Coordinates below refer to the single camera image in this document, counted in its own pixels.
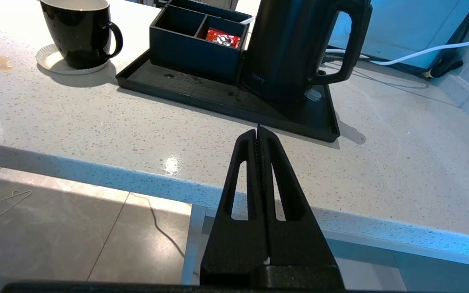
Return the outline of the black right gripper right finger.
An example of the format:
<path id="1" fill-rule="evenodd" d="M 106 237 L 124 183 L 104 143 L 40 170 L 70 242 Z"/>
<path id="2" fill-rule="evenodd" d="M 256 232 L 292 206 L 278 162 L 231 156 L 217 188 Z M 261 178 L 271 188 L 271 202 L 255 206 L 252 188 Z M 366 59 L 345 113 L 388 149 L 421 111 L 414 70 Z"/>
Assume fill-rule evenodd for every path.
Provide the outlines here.
<path id="1" fill-rule="evenodd" d="M 336 261 L 279 138 L 259 130 L 267 246 L 273 266 L 335 266 Z"/>

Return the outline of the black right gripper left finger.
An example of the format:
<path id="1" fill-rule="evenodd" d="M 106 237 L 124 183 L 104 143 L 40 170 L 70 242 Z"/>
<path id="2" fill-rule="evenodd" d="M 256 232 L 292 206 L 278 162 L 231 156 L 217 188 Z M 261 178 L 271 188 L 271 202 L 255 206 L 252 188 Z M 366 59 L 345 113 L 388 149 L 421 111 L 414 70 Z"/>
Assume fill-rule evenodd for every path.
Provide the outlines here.
<path id="1" fill-rule="evenodd" d="M 248 219 L 232 218 L 239 169 L 246 162 Z M 256 131 L 236 140 L 231 161 L 200 265 L 201 285 L 252 285 L 268 258 L 261 178 L 256 159 Z"/>

